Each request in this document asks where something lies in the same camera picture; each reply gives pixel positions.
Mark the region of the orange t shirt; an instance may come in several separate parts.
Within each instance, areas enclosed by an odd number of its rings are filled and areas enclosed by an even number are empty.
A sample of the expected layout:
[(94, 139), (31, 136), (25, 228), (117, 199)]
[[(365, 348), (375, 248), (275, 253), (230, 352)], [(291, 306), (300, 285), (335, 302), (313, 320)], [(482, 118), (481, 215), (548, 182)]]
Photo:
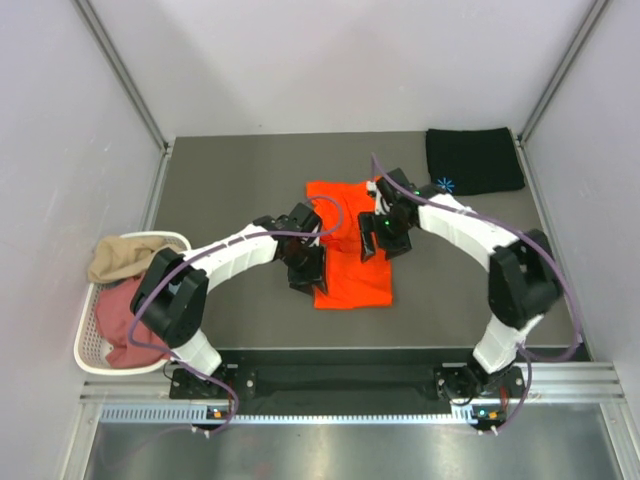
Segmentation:
[(366, 184), (313, 181), (306, 184), (315, 212), (330, 235), (320, 238), (326, 247), (327, 291), (316, 290), (319, 310), (389, 307), (393, 302), (392, 267), (382, 251), (366, 262), (360, 258), (358, 215), (375, 208)]

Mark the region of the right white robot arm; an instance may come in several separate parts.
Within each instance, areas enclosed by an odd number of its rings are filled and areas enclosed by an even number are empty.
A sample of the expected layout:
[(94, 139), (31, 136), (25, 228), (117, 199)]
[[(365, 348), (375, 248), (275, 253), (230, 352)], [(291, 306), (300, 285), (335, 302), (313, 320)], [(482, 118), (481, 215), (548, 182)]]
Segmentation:
[(410, 231), (419, 229), (446, 240), (469, 255), (488, 274), (491, 317), (467, 363), (467, 384), (487, 396), (498, 389), (517, 349), (563, 294), (549, 262), (551, 252), (540, 230), (524, 239), (479, 217), (441, 187), (416, 187), (401, 169), (365, 184), (374, 208), (358, 216), (361, 259), (378, 251), (386, 259), (408, 253)]

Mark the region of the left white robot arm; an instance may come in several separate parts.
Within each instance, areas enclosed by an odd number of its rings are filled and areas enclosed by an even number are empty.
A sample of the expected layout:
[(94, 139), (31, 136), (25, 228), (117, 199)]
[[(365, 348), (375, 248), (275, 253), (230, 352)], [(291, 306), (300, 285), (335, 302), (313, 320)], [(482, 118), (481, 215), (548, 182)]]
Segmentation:
[(201, 329), (210, 291), (235, 276), (277, 260), (287, 267), (289, 287), (305, 294), (327, 291), (326, 249), (320, 216), (299, 203), (287, 215), (263, 216), (238, 233), (206, 247), (176, 253), (162, 249), (136, 290), (130, 309), (169, 350), (194, 369), (192, 384), (205, 396), (226, 387), (221, 355)]

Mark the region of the folded black t shirt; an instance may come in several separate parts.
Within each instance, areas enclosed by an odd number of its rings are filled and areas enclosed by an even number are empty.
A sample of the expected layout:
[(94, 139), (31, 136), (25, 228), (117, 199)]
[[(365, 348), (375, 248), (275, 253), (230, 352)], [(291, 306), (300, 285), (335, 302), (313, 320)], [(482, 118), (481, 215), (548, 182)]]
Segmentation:
[(452, 195), (511, 192), (525, 187), (513, 136), (507, 127), (429, 129), (425, 153), (431, 181)]

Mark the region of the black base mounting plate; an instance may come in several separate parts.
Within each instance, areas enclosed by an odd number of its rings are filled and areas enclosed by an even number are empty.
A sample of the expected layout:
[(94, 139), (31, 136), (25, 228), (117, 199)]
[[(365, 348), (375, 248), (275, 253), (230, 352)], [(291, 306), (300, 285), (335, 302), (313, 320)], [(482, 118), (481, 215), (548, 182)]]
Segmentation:
[(471, 402), (513, 405), (513, 366), (488, 383), (467, 368), (468, 348), (224, 349), (208, 382), (172, 373), (172, 400), (239, 399), (240, 414), (431, 414)]

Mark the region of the beige t shirt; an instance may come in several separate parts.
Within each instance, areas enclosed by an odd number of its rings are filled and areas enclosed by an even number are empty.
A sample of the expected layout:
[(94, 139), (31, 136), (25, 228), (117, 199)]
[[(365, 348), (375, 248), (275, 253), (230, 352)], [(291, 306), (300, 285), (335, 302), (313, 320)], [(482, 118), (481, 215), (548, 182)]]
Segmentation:
[(170, 248), (181, 252), (184, 248), (159, 235), (133, 237), (108, 236), (99, 241), (88, 267), (88, 281), (96, 284), (137, 277), (146, 272), (155, 255)]

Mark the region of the pink t shirt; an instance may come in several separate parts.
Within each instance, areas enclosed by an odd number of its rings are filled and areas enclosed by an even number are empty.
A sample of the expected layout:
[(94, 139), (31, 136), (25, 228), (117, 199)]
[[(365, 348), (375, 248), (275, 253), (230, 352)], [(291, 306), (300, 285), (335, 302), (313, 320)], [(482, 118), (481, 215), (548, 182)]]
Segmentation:
[(141, 281), (141, 276), (129, 278), (117, 286), (103, 290), (98, 296), (96, 328), (113, 347), (106, 355), (106, 361), (115, 369), (147, 367), (168, 358), (166, 353), (134, 345), (128, 339), (128, 331), (134, 321), (130, 304)]

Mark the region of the white laundry basket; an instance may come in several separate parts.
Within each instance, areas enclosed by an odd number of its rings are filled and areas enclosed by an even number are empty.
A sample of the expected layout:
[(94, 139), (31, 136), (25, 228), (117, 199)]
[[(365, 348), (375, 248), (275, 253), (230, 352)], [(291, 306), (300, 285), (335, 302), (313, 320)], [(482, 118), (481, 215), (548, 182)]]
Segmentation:
[[(168, 239), (171, 243), (178, 244), (184, 248), (183, 251), (191, 248), (190, 241), (177, 232), (170, 231), (143, 231), (123, 234), (120, 236), (133, 237), (142, 235), (159, 235)], [(96, 304), (99, 294), (108, 288), (117, 286), (125, 280), (110, 284), (96, 284), (89, 282), (89, 290), (85, 299), (80, 323), (74, 341), (74, 358), (77, 365), (87, 373), (104, 376), (130, 376), (150, 373), (161, 369), (166, 360), (160, 360), (151, 366), (130, 369), (112, 368), (106, 361), (106, 355), (113, 347), (98, 333), (96, 328)]]

